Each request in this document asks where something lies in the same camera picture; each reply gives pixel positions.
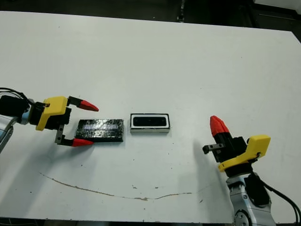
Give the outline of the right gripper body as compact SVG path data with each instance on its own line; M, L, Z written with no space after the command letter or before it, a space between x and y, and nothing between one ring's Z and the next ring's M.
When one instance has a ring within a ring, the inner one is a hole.
M228 177L251 173L252 164L265 156L271 137L267 135L251 136L247 141L243 137L215 135L215 144L205 145L204 154L212 152L219 163L218 170Z

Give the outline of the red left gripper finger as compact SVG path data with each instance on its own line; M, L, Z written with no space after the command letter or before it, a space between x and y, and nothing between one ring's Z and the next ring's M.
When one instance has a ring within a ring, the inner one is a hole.
M84 139L66 139L64 135L57 138L57 144L58 145L64 145L64 146L72 146L72 147L79 147L79 146L87 146L87 145L93 145L94 142Z
M74 105L77 108L80 109L84 109L84 110L88 110L88 111L94 111L94 112L98 112L99 108L95 105L93 105L92 103L86 101L86 100L82 100L76 97L68 97L68 105Z

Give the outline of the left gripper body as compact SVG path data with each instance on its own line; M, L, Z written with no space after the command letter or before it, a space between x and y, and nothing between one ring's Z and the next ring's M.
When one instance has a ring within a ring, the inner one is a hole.
M44 102L35 102L29 114L29 123L36 126L36 130L56 130L55 143L71 144L72 141L65 138L63 129L70 121L71 109L68 107L68 98L50 97Z

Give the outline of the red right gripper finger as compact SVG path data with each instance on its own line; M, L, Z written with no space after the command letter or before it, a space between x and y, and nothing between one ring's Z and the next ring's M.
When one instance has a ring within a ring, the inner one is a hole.
M222 133L222 120L215 115L210 117L210 130L215 142L218 144Z
M229 144L232 141L231 133L223 120L218 118L217 138L219 143Z

